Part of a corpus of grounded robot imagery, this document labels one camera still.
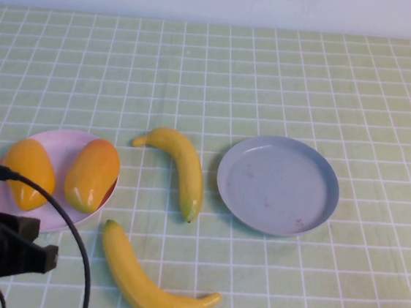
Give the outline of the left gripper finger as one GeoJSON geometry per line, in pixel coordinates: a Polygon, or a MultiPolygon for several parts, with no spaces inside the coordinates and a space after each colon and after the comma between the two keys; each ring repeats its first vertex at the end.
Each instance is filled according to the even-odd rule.
{"type": "Polygon", "coordinates": [[[41,247],[34,244],[29,254],[28,266],[31,272],[48,273],[56,268],[57,246],[47,245],[41,247]]]}
{"type": "Polygon", "coordinates": [[[28,241],[34,241],[38,238],[40,227],[39,219],[0,213],[0,222],[28,241]]]}

